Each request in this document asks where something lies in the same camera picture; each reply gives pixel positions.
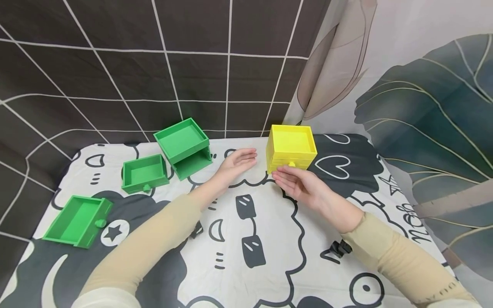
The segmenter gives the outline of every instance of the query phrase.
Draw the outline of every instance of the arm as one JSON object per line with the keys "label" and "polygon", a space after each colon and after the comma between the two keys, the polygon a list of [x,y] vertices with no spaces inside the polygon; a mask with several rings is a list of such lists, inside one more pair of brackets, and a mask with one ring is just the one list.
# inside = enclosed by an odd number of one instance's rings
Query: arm
{"label": "arm", "polygon": [[93,270],[72,307],[139,307],[134,296],[144,276],[192,233],[201,211],[253,167],[256,156],[255,149],[235,151],[209,181],[179,196],[135,229]]}
{"label": "arm", "polygon": [[273,178],[288,195],[320,213],[362,263],[383,274],[415,305],[426,307],[446,299],[476,303],[426,251],[334,193],[312,172],[284,166],[273,172]]}

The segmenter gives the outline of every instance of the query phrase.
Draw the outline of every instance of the star print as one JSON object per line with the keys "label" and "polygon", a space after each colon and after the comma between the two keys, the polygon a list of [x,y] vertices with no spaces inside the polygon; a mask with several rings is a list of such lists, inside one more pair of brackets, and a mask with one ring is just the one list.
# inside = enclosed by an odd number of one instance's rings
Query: star print
{"label": "star print", "polygon": [[380,180],[382,180],[383,183],[387,184],[389,189],[390,189],[390,195],[393,196],[396,192],[399,192],[402,194],[401,189],[399,188],[399,185],[397,185],[397,182],[394,180],[392,175],[388,177],[388,179],[385,179],[381,176],[378,177]]}
{"label": "star print", "polygon": [[120,231],[120,226],[108,227],[108,233],[105,235],[105,238],[109,238],[113,241],[120,234],[122,234],[122,232]]}

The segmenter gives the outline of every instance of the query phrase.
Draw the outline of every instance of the green drawer knob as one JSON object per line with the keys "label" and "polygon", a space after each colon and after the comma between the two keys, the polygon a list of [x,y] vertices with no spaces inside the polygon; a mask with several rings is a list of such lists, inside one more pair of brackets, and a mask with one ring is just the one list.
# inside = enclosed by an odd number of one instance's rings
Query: green drawer knob
{"label": "green drawer knob", "polygon": [[104,228],[106,226],[106,220],[104,220],[104,219],[98,219],[98,220],[96,220],[96,222],[94,224],[98,228]]}

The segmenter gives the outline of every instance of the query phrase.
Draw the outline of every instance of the yellow drawer box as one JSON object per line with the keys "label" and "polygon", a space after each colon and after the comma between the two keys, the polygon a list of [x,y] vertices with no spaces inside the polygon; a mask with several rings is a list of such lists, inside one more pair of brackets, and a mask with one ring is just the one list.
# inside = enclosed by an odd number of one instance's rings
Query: yellow drawer box
{"label": "yellow drawer box", "polygon": [[310,126],[272,125],[267,140],[267,172],[290,165],[307,169],[317,155]]}

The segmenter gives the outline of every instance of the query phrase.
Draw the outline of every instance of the green 3d-printed organizer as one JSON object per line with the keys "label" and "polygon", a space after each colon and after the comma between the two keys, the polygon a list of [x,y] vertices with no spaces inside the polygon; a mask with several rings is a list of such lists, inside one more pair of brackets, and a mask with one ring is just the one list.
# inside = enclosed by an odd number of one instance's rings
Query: green 3d-printed organizer
{"label": "green 3d-printed organizer", "polygon": [[166,162],[161,154],[124,162],[122,173],[122,189],[128,194],[149,192],[154,187],[170,182],[166,174]]}
{"label": "green 3d-printed organizer", "polygon": [[212,163],[209,138],[192,118],[154,134],[180,180]]}
{"label": "green 3d-printed organizer", "polygon": [[106,217],[113,203],[108,199],[72,196],[53,221],[43,240],[89,248],[99,228],[106,226]]}

